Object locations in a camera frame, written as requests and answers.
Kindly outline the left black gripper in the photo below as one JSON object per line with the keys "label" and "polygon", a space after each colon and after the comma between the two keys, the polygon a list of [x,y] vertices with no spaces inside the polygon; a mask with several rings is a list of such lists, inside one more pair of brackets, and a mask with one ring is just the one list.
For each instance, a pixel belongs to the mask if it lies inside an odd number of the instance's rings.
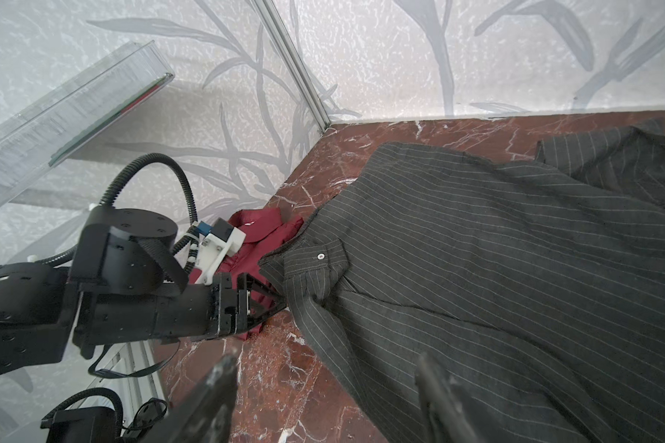
{"label": "left black gripper", "polygon": [[249,273],[233,284],[230,273],[217,273],[212,282],[214,307],[208,339],[237,336],[262,325],[286,309],[286,299]]}

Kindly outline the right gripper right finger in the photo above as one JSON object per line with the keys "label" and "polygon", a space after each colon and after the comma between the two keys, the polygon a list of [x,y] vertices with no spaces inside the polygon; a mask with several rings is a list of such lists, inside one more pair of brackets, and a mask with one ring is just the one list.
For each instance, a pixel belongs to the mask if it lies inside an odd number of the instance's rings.
{"label": "right gripper right finger", "polygon": [[488,441],[480,405],[429,354],[419,356],[415,382],[426,441]]}

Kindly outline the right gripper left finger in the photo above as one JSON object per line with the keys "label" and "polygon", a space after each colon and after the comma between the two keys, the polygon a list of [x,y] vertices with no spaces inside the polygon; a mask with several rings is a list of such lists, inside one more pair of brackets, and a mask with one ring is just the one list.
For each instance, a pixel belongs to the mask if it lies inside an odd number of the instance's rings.
{"label": "right gripper left finger", "polygon": [[238,358],[228,354],[141,442],[227,443],[237,396]]}

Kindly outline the dark grey striped shirt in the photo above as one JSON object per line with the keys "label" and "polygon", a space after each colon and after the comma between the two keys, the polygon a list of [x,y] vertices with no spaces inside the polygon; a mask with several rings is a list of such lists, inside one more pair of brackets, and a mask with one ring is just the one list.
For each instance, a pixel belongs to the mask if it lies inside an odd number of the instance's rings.
{"label": "dark grey striped shirt", "polygon": [[517,442],[665,442],[665,133],[495,164],[390,142],[260,261],[386,439],[419,442],[429,354]]}

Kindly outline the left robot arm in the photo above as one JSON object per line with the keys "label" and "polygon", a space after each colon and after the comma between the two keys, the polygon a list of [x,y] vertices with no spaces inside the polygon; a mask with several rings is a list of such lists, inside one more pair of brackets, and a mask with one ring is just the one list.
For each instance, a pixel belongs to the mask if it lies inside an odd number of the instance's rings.
{"label": "left robot arm", "polygon": [[149,210],[92,210],[68,265],[0,266],[0,376],[61,361],[69,343],[99,367],[96,348],[182,338],[212,340],[248,332],[286,307],[257,278],[220,271],[244,245],[227,221],[193,223],[186,265],[175,257],[175,223]]}

